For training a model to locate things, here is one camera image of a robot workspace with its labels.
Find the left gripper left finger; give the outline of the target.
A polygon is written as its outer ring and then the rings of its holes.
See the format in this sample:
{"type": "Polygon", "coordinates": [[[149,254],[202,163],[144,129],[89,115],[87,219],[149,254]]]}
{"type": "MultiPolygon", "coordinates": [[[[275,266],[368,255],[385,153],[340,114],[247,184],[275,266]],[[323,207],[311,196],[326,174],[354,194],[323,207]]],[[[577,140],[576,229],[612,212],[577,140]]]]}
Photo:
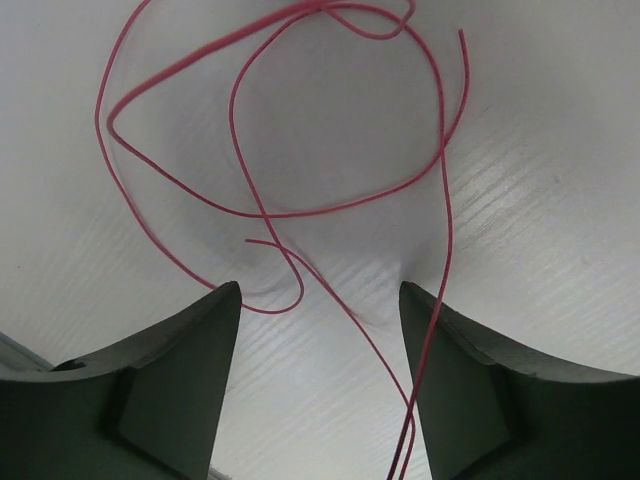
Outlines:
{"type": "Polygon", "coordinates": [[[237,339],[229,282],[95,352],[50,365],[1,340],[5,479],[205,479],[237,339]]]}

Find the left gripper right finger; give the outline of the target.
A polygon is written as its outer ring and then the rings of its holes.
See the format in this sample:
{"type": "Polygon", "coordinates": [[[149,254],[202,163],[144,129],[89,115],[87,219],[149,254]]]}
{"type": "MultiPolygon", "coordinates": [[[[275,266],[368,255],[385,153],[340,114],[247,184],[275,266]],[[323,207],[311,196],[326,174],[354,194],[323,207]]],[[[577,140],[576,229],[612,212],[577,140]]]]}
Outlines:
{"type": "Polygon", "coordinates": [[[535,350],[412,282],[399,313],[435,479],[635,479],[639,380],[535,350]]]}

